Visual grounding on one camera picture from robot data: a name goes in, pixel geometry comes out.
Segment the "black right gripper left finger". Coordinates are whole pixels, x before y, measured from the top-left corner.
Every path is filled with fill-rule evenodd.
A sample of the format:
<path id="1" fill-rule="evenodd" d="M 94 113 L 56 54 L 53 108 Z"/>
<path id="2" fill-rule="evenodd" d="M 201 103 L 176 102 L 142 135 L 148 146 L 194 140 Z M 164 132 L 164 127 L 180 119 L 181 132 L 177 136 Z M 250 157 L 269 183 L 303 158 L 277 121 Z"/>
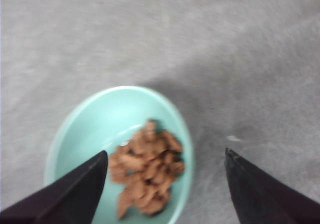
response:
<path id="1" fill-rule="evenodd" d="M 1 211 L 1 223 L 91 223 L 108 169 L 101 151 L 57 181 Z"/>

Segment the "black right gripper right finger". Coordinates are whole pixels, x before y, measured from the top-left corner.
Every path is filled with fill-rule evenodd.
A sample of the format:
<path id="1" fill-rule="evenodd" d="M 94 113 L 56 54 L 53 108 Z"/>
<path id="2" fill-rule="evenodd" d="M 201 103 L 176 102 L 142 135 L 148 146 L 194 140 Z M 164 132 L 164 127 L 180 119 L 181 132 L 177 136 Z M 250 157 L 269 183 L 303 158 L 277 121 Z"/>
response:
<path id="1" fill-rule="evenodd" d="M 319 223 L 320 204 L 225 150 L 230 196 L 240 223 Z"/>

